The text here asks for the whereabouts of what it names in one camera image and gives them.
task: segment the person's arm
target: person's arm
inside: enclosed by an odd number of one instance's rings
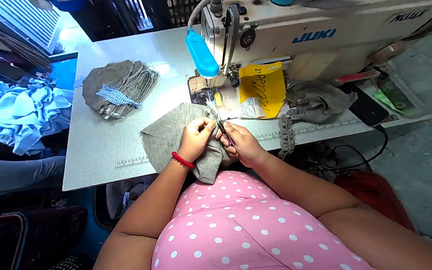
[[[214,126],[215,122],[207,117],[189,123],[184,128],[178,155],[192,163],[204,151]],[[166,165],[119,220],[93,269],[151,269],[153,250],[171,219],[187,173],[188,168],[173,159]]]
[[[283,199],[297,204],[318,218],[328,212],[355,207],[360,204],[353,195],[337,185],[296,169],[264,150],[256,138],[244,127],[224,123],[235,147],[227,148],[230,156],[252,168]],[[222,137],[221,142],[229,146]]]
[[[432,243],[319,177],[266,152],[244,127],[225,123],[235,147],[218,132],[226,151],[252,168],[281,198],[299,205],[378,270],[432,270]]]

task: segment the gray garment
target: gray garment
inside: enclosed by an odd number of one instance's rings
[[[142,146],[149,162],[159,174],[172,159],[171,153],[180,147],[183,128],[200,116],[217,119],[217,112],[203,105],[181,103],[141,131]],[[215,138],[218,128],[213,130],[204,152],[195,160],[192,172],[199,181],[214,184],[221,162],[230,158]]]
[[[65,156],[38,160],[0,160],[0,196],[40,187],[60,187],[63,183]]]
[[[89,72],[82,84],[82,97],[88,106],[95,109],[98,114],[103,114],[104,119],[123,118],[135,108],[134,105],[117,106],[96,95],[103,84],[118,89],[135,102],[142,102],[157,78],[158,73],[141,61],[124,60],[109,63]]]
[[[340,89],[320,80],[300,82],[286,90],[286,102],[290,109],[279,118],[281,151],[285,159],[295,147],[293,125],[298,122],[322,124],[332,115],[351,107],[358,99],[356,93],[345,94]]]
[[[145,175],[106,185],[106,203],[110,218],[119,219],[158,175]]]

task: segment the scissors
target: scissors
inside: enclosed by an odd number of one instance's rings
[[[226,130],[224,129],[223,121],[219,120],[217,122],[217,125],[218,125],[219,129],[221,130],[221,133],[223,134],[224,138],[229,142],[229,146],[234,147],[234,141],[233,141],[233,139],[231,139],[231,136],[229,136],[228,133],[226,132]]]

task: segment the gray gathered fabric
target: gray gathered fabric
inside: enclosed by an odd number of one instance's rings
[[[158,174],[170,162],[171,153],[179,149],[184,126],[201,116],[216,120],[218,113],[203,105],[181,103],[141,131],[142,146]],[[215,182],[219,165],[230,160],[219,140],[215,138],[217,131],[216,127],[192,169],[199,181],[211,185]]]
[[[320,80],[300,82],[287,89],[285,101],[290,109],[279,118],[281,150],[278,156],[285,159],[293,152],[295,123],[321,124],[332,115],[348,109],[357,99],[356,93],[347,95],[333,85]]]
[[[135,108],[134,105],[114,105],[96,95],[103,84],[118,89],[135,102],[142,102],[153,88],[157,78],[158,73],[149,69],[141,61],[124,60],[109,63],[89,72],[82,84],[82,97],[86,104],[95,109],[98,114],[102,114],[104,119],[123,118]]]

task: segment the woman's left hand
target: woman's left hand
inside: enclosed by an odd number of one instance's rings
[[[178,156],[187,162],[194,162],[205,150],[216,122],[207,117],[199,117],[184,127]]]

